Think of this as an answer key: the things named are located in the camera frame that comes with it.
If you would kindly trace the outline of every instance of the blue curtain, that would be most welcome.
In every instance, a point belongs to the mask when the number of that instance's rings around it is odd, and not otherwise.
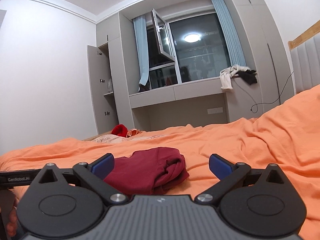
[[[218,15],[224,38],[226,39],[231,66],[234,64],[246,66],[238,33],[224,0],[211,1]]]
[[[141,85],[146,85],[149,77],[149,54],[148,54],[148,40],[147,40],[147,26],[144,15],[133,19],[134,33],[136,36],[136,43],[138,49],[138,59],[140,67],[140,81]]]

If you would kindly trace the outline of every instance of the white wall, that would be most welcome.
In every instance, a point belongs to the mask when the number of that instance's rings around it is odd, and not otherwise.
[[[276,22],[293,71],[288,41],[320,20],[320,0],[265,0]]]
[[[95,24],[31,0],[0,0],[0,154],[97,134],[87,45]]]

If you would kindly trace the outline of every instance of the desk drawer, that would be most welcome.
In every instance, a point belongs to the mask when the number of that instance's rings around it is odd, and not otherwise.
[[[173,89],[176,100],[222,93],[221,81],[219,78],[185,83],[179,86],[175,86]]]
[[[131,108],[174,101],[173,87],[157,88],[129,96]]]

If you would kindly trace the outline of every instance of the electrical outlet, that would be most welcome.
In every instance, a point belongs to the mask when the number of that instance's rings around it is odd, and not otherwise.
[[[223,107],[207,109],[208,114],[220,114],[223,113]]]

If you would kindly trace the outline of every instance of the black cable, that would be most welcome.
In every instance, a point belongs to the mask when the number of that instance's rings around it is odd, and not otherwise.
[[[255,104],[254,104],[253,106],[251,106],[250,111],[252,111],[252,108],[253,108],[254,106],[257,106],[257,111],[258,111],[258,105],[271,105],[271,104],[275,103],[278,99],[280,99],[280,96],[282,95],[283,90],[281,91],[281,94],[279,95],[279,97],[278,97],[275,101],[273,101],[272,103],[258,103],[258,104],[257,104],[257,103],[255,102]]]
[[[254,100],[254,98],[253,98],[247,91],[245,91],[242,87],[240,87],[239,84],[236,82],[235,79],[234,79],[234,82],[236,83],[236,85],[237,85],[243,92],[245,92],[249,97],[251,97],[252,101],[255,102],[255,105],[257,105],[257,102]]]

